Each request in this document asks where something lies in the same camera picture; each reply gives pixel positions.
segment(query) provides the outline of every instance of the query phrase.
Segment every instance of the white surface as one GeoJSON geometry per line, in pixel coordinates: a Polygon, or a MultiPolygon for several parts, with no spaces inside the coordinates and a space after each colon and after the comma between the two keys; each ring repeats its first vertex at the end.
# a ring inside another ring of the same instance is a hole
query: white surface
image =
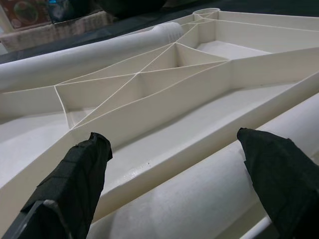
{"type": "MultiPolygon", "coordinates": [[[[311,156],[319,147],[318,107],[319,94],[259,130],[289,137],[311,156]]],[[[94,223],[87,238],[215,238],[258,201],[244,160],[236,141],[94,223]]]]}
{"type": "Polygon", "coordinates": [[[180,25],[170,22],[141,33],[0,64],[0,91],[55,85],[175,42],[182,35],[180,25]]]}
{"type": "MultiPolygon", "coordinates": [[[[195,25],[178,42],[197,48],[203,43],[219,41],[251,48],[246,49],[250,52],[255,49],[257,51],[276,53],[319,47],[317,39],[319,39],[319,31],[214,20],[195,25]]],[[[239,51],[237,56],[240,56],[240,53],[243,52],[240,47],[232,47],[234,50],[239,51]]]]}
{"type": "Polygon", "coordinates": [[[225,57],[231,60],[269,54],[269,52],[266,51],[260,51],[222,41],[211,41],[207,43],[202,43],[199,44],[196,49],[216,56],[225,57]]]}
{"type": "Polygon", "coordinates": [[[174,156],[204,135],[209,135],[292,85],[264,86],[228,92],[119,148],[108,163],[106,184],[102,193],[123,184],[123,179],[129,181],[153,164],[174,156]]]}
{"type": "Polygon", "coordinates": [[[69,130],[64,112],[0,121],[0,187],[69,130]]]}

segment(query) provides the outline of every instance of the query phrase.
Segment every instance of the cylindrical tube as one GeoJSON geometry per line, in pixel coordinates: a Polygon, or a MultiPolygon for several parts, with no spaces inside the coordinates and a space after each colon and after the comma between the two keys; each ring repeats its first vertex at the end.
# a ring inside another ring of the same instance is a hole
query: cylindrical tube
{"type": "Polygon", "coordinates": [[[175,42],[182,35],[182,27],[169,22],[149,31],[1,64],[0,91],[55,85],[175,42]]]}
{"type": "Polygon", "coordinates": [[[253,239],[262,233],[269,225],[271,220],[268,216],[262,218],[256,225],[247,231],[240,239],[253,239]]]}
{"type": "MultiPolygon", "coordinates": [[[[318,107],[319,94],[259,130],[289,137],[311,157],[319,150],[318,107]]],[[[218,236],[258,202],[244,160],[236,141],[97,221],[87,239],[218,236]]]]}

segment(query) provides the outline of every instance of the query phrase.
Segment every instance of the white plastic tube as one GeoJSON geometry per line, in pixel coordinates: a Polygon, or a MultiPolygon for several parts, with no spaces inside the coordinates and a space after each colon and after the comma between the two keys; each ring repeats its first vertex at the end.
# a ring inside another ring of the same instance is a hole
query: white plastic tube
{"type": "MultiPolygon", "coordinates": [[[[259,129],[311,157],[319,150],[318,107],[316,94],[259,129]]],[[[215,238],[258,202],[243,161],[236,141],[97,221],[87,239],[215,238]]]]}
{"type": "Polygon", "coordinates": [[[0,91],[55,85],[175,42],[182,35],[182,27],[169,22],[149,31],[1,64],[0,91]]]}
{"type": "Polygon", "coordinates": [[[269,216],[262,218],[256,225],[254,225],[248,232],[246,232],[240,239],[253,239],[262,233],[271,224],[269,216]]]}

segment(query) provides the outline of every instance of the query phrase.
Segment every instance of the white panel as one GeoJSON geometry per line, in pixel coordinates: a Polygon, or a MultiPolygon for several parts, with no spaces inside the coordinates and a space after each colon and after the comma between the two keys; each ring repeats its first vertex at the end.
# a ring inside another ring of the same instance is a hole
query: white panel
{"type": "Polygon", "coordinates": [[[176,43],[151,62],[143,72],[228,60],[176,43]]]}
{"type": "Polygon", "coordinates": [[[193,12],[193,14],[211,14],[211,13],[214,13],[217,11],[220,11],[220,9],[210,7],[210,8],[204,8],[201,10],[197,10],[197,11],[193,12]]]}
{"type": "Polygon", "coordinates": [[[172,69],[165,69],[160,71],[144,72],[138,75],[138,80],[140,81],[141,89],[143,93],[140,92],[137,88],[132,89],[131,84],[125,85],[120,89],[114,96],[110,99],[103,102],[99,105],[94,111],[92,111],[87,117],[85,117],[80,123],[84,124],[88,121],[91,121],[117,107],[126,105],[133,101],[139,100],[143,97],[155,94],[172,84],[175,84],[186,77],[189,77],[195,73],[206,70],[210,67],[222,64],[224,62],[214,62],[203,65],[188,66],[188,67],[179,67],[172,69]]]}
{"type": "Polygon", "coordinates": [[[319,48],[234,60],[231,64],[234,88],[299,81],[319,70],[319,48]]]}
{"type": "Polygon", "coordinates": [[[56,89],[64,104],[69,127],[76,125],[133,76],[117,76],[57,85],[56,89]]]}
{"type": "MultiPolygon", "coordinates": [[[[318,107],[317,94],[259,129],[307,154],[319,145],[318,107]]],[[[244,160],[236,141],[94,223],[87,238],[215,238],[258,201],[244,160]]]]}
{"type": "Polygon", "coordinates": [[[63,111],[0,119],[0,188],[68,130],[63,111]]]}
{"type": "Polygon", "coordinates": [[[106,67],[102,70],[99,70],[84,76],[80,76],[77,78],[73,78],[71,80],[63,82],[63,84],[91,80],[91,79],[128,75],[128,74],[139,72],[144,67],[146,67],[151,61],[153,61],[156,57],[158,57],[163,51],[165,51],[168,47],[169,45],[163,46],[159,49],[149,51],[144,54],[126,59],[112,66],[106,67]]]}
{"type": "Polygon", "coordinates": [[[201,18],[199,20],[196,21],[192,21],[186,25],[188,25],[189,27],[194,27],[195,25],[197,25],[198,23],[204,23],[204,22],[209,22],[209,21],[213,21],[213,19],[209,19],[209,18],[201,18]]]}
{"type": "Polygon", "coordinates": [[[269,54],[269,52],[266,51],[256,50],[223,41],[202,43],[199,44],[196,49],[216,56],[223,56],[230,60],[269,54]]]}
{"type": "Polygon", "coordinates": [[[191,48],[196,48],[199,44],[198,24],[185,33],[177,42],[191,48]]]}
{"type": "Polygon", "coordinates": [[[78,139],[86,135],[88,131],[98,130],[107,135],[113,147],[133,139],[155,126],[165,123],[176,116],[193,109],[214,96],[218,96],[229,89],[229,65],[224,63],[215,69],[215,77],[211,77],[210,71],[202,71],[189,77],[178,84],[152,95],[146,101],[138,101],[129,104],[125,108],[119,108],[112,114],[105,114],[89,123],[86,123],[72,131],[78,139]],[[193,92],[201,94],[192,97],[193,92]],[[118,134],[116,127],[106,128],[103,125],[118,125],[125,135],[118,134]]]}
{"type": "Polygon", "coordinates": [[[303,30],[319,30],[318,17],[288,16],[273,14],[255,14],[246,12],[220,11],[219,20],[236,21],[259,25],[297,28],[303,30]]]}
{"type": "Polygon", "coordinates": [[[55,85],[175,42],[183,33],[179,24],[164,23],[149,31],[1,64],[0,90],[55,85]]]}
{"type": "Polygon", "coordinates": [[[54,87],[0,94],[0,118],[63,111],[54,87]]]}
{"type": "Polygon", "coordinates": [[[24,170],[16,172],[16,176],[5,184],[0,190],[1,218],[0,234],[3,235],[25,202],[33,193],[36,186],[58,165],[63,159],[70,145],[78,143],[70,134],[66,134],[41,156],[30,163],[24,170]]]}
{"type": "MultiPolygon", "coordinates": [[[[203,71],[194,75],[194,78],[196,76],[197,80],[199,80],[199,75],[205,74],[206,77],[216,76],[214,79],[215,81],[225,81],[226,78],[223,80],[220,79],[220,77],[222,77],[220,75],[221,72],[217,74],[217,70],[221,70],[224,66],[226,66],[226,64],[203,71]]],[[[227,94],[224,97],[215,99],[215,101],[212,102],[213,108],[205,108],[204,111],[199,111],[198,115],[194,113],[194,118],[191,119],[190,122],[186,121],[183,129],[179,128],[183,127],[181,119],[176,119],[176,121],[171,121],[160,128],[156,128],[154,131],[150,131],[141,138],[137,138],[134,141],[129,141],[127,144],[121,145],[118,150],[123,151],[124,154],[122,154],[120,158],[111,160],[109,167],[107,168],[107,184],[103,191],[106,194],[101,197],[96,212],[96,218],[100,218],[103,214],[105,215],[110,213],[116,207],[127,203],[129,198],[134,198],[135,196],[145,193],[148,189],[151,189],[165,181],[167,178],[170,178],[176,173],[202,160],[208,153],[213,153],[220,149],[223,145],[230,143],[235,139],[236,130],[241,126],[241,124],[245,123],[249,127],[258,127],[278,114],[281,114],[285,110],[300,103],[302,100],[305,100],[317,93],[319,91],[318,79],[319,75],[316,73],[297,84],[286,83],[282,85],[261,86],[260,88],[248,88],[235,91],[232,94],[227,94]],[[212,120],[209,118],[212,116],[216,116],[216,119],[212,120]],[[199,121],[200,119],[207,119],[212,125],[205,125],[203,122],[199,121]],[[176,124],[176,136],[182,138],[174,138],[174,130],[173,128],[170,128],[170,126],[174,124],[176,124]],[[199,126],[203,126],[205,129],[201,131],[197,128],[199,126]],[[195,135],[190,133],[192,128],[195,129],[195,135]],[[187,137],[183,136],[184,133],[181,132],[187,132],[187,134],[189,132],[191,139],[187,141],[187,137]],[[162,153],[156,150],[161,150],[163,148],[166,148],[166,151],[162,153]],[[144,153],[151,152],[154,154],[146,154],[145,157],[141,155],[134,156],[133,154],[133,152],[141,153],[142,151],[144,153]]],[[[202,96],[204,93],[203,90],[197,91],[193,88],[193,93],[194,92],[200,92],[200,94],[197,94],[196,97],[202,96]]],[[[165,104],[164,99],[166,98],[167,97],[163,97],[162,103],[172,107],[172,103],[165,104]]],[[[140,125],[135,124],[132,117],[129,121],[123,121],[121,123],[122,126],[120,128],[127,132],[126,136],[128,138],[126,139],[131,139],[130,134],[128,133],[131,133],[133,129],[139,128],[140,132],[143,132],[141,126],[147,126],[152,117],[157,116],[154,110],[162,109],[160,106],[154,104],[150,105],[153,107],[153,110],[144,105],[148,103],[150,104],[149,101],[151,99],[152,97],[149,97],[148,100],[145,99],[144,102],[139,102],[149,113],[149,116],[147,117],[148,121],[143,120],[143,117],[145,116],[140,111],[134,111],[136,113],[140,113],[140,125]]],[[[183,102],[184,100],[176,96],[175,102],[176,101],[183,102]]],[[[98,118],[98,120],[105,123],[107,118],[108,116],[106,114],[103,117],[98,118]]],[[[87,124],[86,127],[94,128],[95,121],[96,120],[90,122],[90,124],[87,124]]],[[[107,132],[103,133],[111,137],[112,131],[108,129],[107,132]]],[[[111,141],[113,139],[113,142],[115,143],[113,144],[114,147],[121,144],[117,144],[120,138],[117,138],[117,141],[115,141],[115,138],[110,139],[111,141]]]]}
{"type": "Polygon", "coordinates": [[[318,47],[319,31],[216,20],[216,40],[275,53],[318,47]]]}

